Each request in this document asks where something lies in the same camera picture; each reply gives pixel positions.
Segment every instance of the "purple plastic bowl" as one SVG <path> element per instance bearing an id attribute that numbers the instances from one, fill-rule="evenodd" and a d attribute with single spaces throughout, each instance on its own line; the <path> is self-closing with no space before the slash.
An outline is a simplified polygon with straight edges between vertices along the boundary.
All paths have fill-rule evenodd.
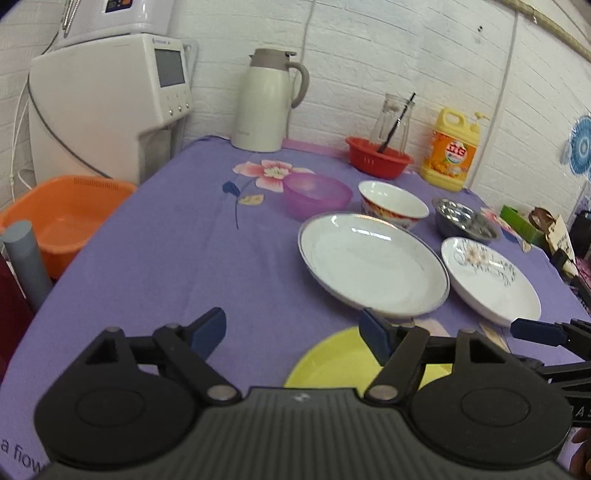
<path id="1" fill-rule="evenodd" d="M 283 179 L 283 195 L 289 214 L 306 220 L 319 213 L 343 210 L 353 191 L 331 177 L 314 173 L 291 173 Z"/>

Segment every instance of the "table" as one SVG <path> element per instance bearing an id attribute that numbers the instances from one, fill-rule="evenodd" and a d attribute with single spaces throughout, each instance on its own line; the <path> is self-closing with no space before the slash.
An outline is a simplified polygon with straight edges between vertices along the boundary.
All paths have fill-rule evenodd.
<path id="1" fill-rule="evenodd" d="M 370 177 L 343 161 L 286 149 L 253 154 L 215 137 L 188 146 L 96 233 L 16 351 L 0 387 L 0 466 L 15 480 L 29 478 L 47 461 L 33 426 L 38 399 L 107 326 L 118 325 L 127 335 L 149 335 L 166 323 L 186 325 L 211 307 L 222 307 L 228 333 L 209 363 L 246 392 L 252 385 L 282 385 L 308 349 L 356 324 L 357 312 L 325 292 L 306 270 L 297 248 L 301 222 L 285 214 L 282 195 L 261 190 L 232 171 L 263 159 L 339 179 L 353 189 L 350 207 L 360 211 L 356 185 Z M 222 191 L 228 180 L 245 194 L 265 195 L 260 206 L 238 206 L 239 229 L 235 198 Z M 428 205 L 434 197 L 484 205 L 471 192 L 440 190 L 414 173 L 393 183 Z M 442 238 L 433 215 L 413 231 L 439 252 Z M 493 247 L 530 279 L 540 297 L 542 320 L 588 318 L 540 250 L 524 254 L 505 238 Z M 429 316 L 451 334 L 461 327 L 480 330 L 482 321 L 454 291 Z M 513 353 L 547 364 L 580 360 L 561 348 L 513 338 L 508 343 Z"/>

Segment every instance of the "yellow bottle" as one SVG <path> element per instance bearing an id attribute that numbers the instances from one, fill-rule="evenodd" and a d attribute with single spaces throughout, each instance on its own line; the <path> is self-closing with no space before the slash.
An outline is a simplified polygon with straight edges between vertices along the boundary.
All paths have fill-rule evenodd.
<path id="1" fill-rule="evenodd" d="M 474 115 L 477 121 L 471 124 L 463 113 L 441 109 L 421 167 L 423 180 L 452 192 L 463 188 L 480 142 L 478 120 L 486 118 L 480 112 Z"/>

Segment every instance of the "red object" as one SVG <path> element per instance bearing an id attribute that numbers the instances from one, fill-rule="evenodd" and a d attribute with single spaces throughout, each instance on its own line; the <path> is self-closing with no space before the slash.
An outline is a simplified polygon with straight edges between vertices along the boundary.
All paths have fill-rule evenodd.
<path id="1" fill-rule="evenodd" d="M 0 256 L 0 381 L 8 362 L 31 321 L 33 313 L 6 261 Z"/>
<path id="2" fill-rule="evenodd" d="M 365 138 L 347 137 L 351 153 L 351 165 L 379 179 L 397 178 L 404 169 L 413 163 L 413 159 L 393 148 L 378 153 Z"/>

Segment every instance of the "green box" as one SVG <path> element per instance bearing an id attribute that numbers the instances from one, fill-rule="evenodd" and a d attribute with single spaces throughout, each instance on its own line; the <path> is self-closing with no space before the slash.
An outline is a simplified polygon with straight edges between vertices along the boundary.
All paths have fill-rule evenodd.
<path id="1" fill-rule="evenodd" d="M 520 217 L 514 208 L 503 205 L 501 218 L 526 242 L 537 245 L 540 248 L 548 248 L 548 242 L 546 241 L 544 232 L 538 230 L 529 221 Z"/>

